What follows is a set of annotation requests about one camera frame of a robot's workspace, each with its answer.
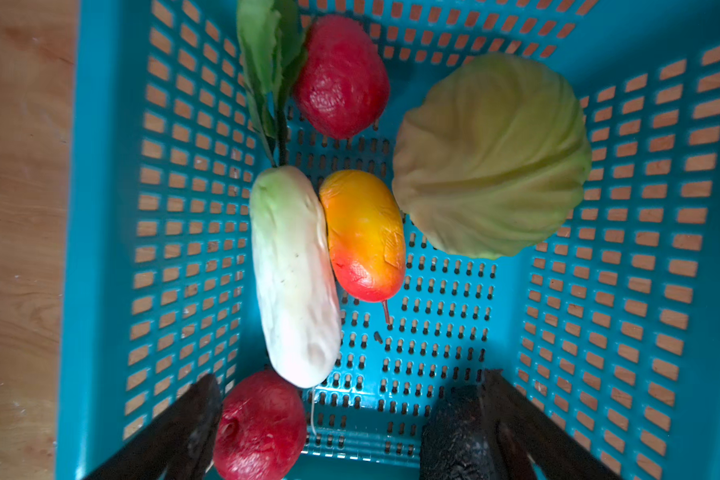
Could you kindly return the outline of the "orange yellow mango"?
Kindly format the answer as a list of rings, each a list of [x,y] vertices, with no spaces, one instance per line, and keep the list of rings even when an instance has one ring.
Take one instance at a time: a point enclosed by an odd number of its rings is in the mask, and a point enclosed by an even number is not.
[[[319,189],[335,277],[351,296],[384,302],[401,288],[406,243],[401,212],[387,185],[360,170],[329,175]]]

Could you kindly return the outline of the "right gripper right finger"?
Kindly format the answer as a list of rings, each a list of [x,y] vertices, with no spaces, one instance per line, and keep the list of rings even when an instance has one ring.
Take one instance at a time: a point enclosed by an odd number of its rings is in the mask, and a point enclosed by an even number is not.
[[[491,479],[616,479],[609,467],[525,398],[499,369],[479,389]]]

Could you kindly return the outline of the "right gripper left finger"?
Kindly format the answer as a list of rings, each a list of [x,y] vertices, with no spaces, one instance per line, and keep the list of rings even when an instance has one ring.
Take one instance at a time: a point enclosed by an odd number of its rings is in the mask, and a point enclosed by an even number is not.
[[[222,414],[217,379],[200,378],[89,479],[202,479]]]

